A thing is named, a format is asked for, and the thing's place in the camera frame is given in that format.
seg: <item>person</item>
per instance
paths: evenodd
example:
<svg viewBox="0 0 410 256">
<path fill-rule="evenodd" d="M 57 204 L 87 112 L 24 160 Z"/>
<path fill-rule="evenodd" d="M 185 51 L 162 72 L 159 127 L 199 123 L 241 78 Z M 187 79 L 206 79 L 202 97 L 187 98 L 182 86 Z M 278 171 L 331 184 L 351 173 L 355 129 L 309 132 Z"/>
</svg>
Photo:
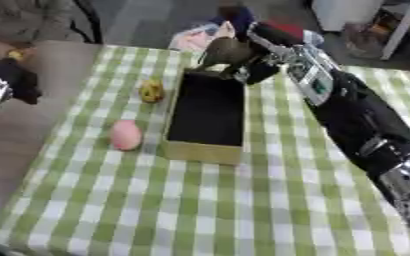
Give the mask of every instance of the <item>person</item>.
<svg viewBox="0 0 410 256">
<path fill-rule="evenodd" d="M 0 59 L 26 59 L 45 40 L 72 40 L 72 0 L 0 0 Z"/>
<path fill-rule="evenodd" d="M 245 39 L 249 26 L 255 21 L 251 11 L 240 0 L 219 0 L 218 16 L 210 20 L 219 26 L 229 21 L 236 31 L 236 37 Z"/>
</svg>

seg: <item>box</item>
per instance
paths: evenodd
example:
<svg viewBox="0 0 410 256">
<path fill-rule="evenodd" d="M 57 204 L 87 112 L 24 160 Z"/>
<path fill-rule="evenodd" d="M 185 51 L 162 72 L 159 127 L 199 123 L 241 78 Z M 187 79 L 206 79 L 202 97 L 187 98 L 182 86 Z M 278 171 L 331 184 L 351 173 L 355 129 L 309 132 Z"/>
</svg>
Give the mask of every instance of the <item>box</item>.
<svg viewBox="0 0 410 256">
<path fill-rule="evenodd" d="M 240 163 L 244 85 L 217 72 L 186 69 L 175 89 L 162 147 L 168 159 Z"/>
</svg>

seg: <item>black robotic glove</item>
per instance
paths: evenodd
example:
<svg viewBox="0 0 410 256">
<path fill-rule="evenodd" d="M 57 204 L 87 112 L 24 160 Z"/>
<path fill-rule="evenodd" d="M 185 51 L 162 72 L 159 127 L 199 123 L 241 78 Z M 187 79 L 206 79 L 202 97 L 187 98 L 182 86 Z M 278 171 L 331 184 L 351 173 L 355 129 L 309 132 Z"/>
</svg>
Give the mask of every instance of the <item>black robotic glove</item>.
<svg viewBox="0 0 410 256">
<path fill-rule="evenodd" d="M 37 87 L 37 76 L 23 68 L 13 59 L 0 61 L 0 103 L 11 97 L 35 105 L 42 95 Z"/>
<path fill-rule="evenodd" d="M 12 97 L 30 105 L 36 105 L 42 96 L 37 75 L 20 67 L 14 59 L 0 61 L 0 78 L 9 83 Z"/>
<path fill-rule="evenodd" d="M 381 175 L 410 157 L 410 128 L 356 76 L 333 70 L 334 91 L 323 105 L 310 105 L 329 137 L 393 204 Z"/>
</svg>

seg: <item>tablecloth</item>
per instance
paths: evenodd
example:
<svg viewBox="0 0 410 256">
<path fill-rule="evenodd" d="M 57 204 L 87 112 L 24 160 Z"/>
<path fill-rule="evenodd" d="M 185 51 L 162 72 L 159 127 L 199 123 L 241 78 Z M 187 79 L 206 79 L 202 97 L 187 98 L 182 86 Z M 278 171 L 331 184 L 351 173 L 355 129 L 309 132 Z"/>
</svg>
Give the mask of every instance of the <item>tablecloth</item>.
<svg viewBox="0 0 410 256">
<path fill-rule="evenodd" d="M 164 158 L 175 78 L 196 57 L 104 47 L 0 215 L 0 246 L 25 255 L 410 255 L 410 233 L 395 210 L 281 74 L 246 88 L 240 165 Z M 405 72 L 347 69 L 410 125 Z M 142 103 L 138 87 L 154 77 L 166 98 Z M 111 147 L 118 119 L 136 120 L 138 150 Z"/>
</svg>

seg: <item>table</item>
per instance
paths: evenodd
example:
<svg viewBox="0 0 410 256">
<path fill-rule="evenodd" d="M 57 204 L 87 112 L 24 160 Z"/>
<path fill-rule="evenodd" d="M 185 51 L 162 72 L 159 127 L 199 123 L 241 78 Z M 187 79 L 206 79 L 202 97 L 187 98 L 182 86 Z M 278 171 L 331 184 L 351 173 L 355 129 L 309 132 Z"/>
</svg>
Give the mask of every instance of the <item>table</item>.
<svg viewBox="0 0 410 256">
<path fill-rule="evenodd" d="M 246 88 L 240 165 L 169 161 L 159 143 L 182 66 L 195 57 L 107 46 L 0 215 L 0 245 L 25 254 L 410 255 L 400 218 L 349 165 L 282 75 Z M 350 67 L 410 124 L 402 71 Z M 138 87 L 161 79 L 159 104 Z M 114 150 L 117 119 L 141 148 Z"/>
<path fill-rule="evenodd" d="M 99 46 L 45 42 L 34 65 L 44 96 L 38 106 L 11 100 L 0 109 L 0 209 L 22 182 L 55 122 L 81 88 Z"/>
</svg>

